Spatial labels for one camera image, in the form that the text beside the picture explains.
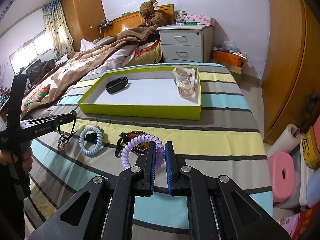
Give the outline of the person's left hand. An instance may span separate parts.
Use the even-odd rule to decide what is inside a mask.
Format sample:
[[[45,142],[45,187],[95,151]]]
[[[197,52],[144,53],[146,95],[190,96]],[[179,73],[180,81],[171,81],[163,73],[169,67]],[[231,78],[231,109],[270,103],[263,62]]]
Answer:
[[[32,163],[33,163],[33,159],[32,159],[32,154],[33,151],[31,149],[31,147],[28,147],[22,154],[22,168],[25,172],[30,172],[32,169]],[[1,150],[0,152],[0,162],[1,165],[8,165],[8,164],[12,164],[13,162],[18,161],[18,158],[16,157],[16,155],[11,154],[9,151],[7,150]]]

